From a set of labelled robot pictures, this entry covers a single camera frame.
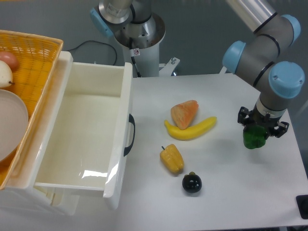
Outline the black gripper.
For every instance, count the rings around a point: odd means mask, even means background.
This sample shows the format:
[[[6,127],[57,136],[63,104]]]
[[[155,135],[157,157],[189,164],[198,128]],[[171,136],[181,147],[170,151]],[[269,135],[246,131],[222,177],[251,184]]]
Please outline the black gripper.
[[[272,118],[270,114],[262,115],[257,109],[249,111],[241,107],[238,113],[237,122],[247,130],[249,126],[260,126],[266,129],[266,139],[269,137],[280,138],[289,128],[289,123],[279,121],[279,118]]]

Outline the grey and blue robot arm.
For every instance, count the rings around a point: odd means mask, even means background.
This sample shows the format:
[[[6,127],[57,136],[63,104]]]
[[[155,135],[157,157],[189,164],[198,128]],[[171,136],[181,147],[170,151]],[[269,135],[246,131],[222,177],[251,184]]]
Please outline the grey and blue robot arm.
[[[253,110],[242,107],[238,122],[245,138],[281,137],[289,125],[281,117],[305,81],[300,66],[275,60],[301,32],[300,23],[290,15],[278,15],[265,0],[230,0],[228,5],[255,34],[250,44],[233,43],[222,63],[231,73],[260,92]],[[171,74],[174,65],[159,68],[159,43],[165,36],[162,19],[154,14],[148,0],[103,0],[90,11],[96,28],[121,44],[125,60],[138,77]]]

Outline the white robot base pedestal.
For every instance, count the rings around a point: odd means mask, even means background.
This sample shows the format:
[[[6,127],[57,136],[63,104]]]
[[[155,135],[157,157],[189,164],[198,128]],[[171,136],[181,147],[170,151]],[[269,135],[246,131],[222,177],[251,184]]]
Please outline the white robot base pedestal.
[[[159,75],[159,45],[166,33],[165,23],[152,13],[147,22],[127,24],[115,33],[121,45],[125,62],[134,67],[134,77],[157,77]]]

